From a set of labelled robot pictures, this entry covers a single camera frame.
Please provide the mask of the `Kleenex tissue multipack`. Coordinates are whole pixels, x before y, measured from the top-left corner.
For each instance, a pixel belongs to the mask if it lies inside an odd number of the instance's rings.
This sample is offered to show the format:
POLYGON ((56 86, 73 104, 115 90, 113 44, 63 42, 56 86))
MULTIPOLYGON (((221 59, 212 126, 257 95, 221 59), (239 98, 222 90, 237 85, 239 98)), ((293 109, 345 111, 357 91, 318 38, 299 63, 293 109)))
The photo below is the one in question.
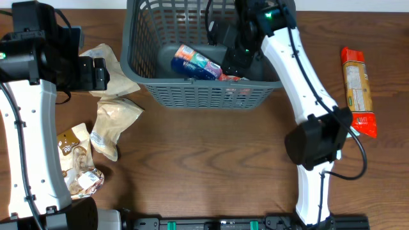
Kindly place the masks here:
POLYGON ((171 69, 186 78, 207 81, 239 81, 251 66, 249 54, 233 49, 211 49, 203 54, 181 45, 171 60, 171 69))

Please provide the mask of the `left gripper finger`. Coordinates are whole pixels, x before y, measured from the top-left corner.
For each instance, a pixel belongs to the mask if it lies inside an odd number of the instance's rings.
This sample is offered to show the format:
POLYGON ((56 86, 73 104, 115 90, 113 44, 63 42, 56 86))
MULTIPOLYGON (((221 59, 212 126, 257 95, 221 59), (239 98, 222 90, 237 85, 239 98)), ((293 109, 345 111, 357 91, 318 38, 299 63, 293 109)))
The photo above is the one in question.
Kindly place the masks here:
POLYGON ((94 58, 93 59, 93 74, 94 75, 109 75, 106 68, 106 63, 104 58, 94 58))
POLYGON ((108 75, 96 75, 94 77, 93 91, 105 91, 109 82, 108 75))

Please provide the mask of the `orange spaghetti packet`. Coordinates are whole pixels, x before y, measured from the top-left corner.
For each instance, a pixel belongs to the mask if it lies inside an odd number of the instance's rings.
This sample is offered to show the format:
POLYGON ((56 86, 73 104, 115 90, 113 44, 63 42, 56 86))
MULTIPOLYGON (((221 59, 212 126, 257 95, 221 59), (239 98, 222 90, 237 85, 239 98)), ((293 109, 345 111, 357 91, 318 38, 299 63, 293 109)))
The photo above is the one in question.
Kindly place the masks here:
POLYGON ((352 112, 351 126, 360 134, 377 138, 378 129, 364 53, 344 47, 341 51, 346 103, 352 112))

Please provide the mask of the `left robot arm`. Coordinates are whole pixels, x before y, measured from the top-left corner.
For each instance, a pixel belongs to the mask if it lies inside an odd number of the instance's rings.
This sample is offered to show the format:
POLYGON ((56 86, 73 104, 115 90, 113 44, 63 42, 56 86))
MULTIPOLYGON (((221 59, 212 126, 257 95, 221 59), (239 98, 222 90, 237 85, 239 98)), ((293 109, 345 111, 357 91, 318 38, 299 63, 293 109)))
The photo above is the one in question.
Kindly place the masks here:
POLYGON ((2 229, 96 229, 95 201, 73 201, 63 179, 55 124, 58 91, 105 90, 102 58, 79 55, 81 30, 58 25, 60 10, 13 3, 1 39, 1 115, 11 169, 10 220, 2 229))

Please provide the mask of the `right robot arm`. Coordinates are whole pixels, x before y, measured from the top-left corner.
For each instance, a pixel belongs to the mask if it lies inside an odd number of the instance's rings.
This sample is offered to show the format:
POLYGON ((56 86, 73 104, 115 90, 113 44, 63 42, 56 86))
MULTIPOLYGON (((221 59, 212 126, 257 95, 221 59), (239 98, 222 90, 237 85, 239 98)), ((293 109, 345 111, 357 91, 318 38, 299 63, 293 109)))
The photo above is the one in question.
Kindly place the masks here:
POLYGON ((205 17, 208 41, 227 48, 224 73, 242 77, 261 55, 278 76, 297 124, 284 139, 297 166, 295 212, 303 227, 319 229, 330 220, 328 177, 350 133, 351 111, 337 105, 316 75, 301 42, 294 1, 235 1, 235 11, 235 25, 205 17))

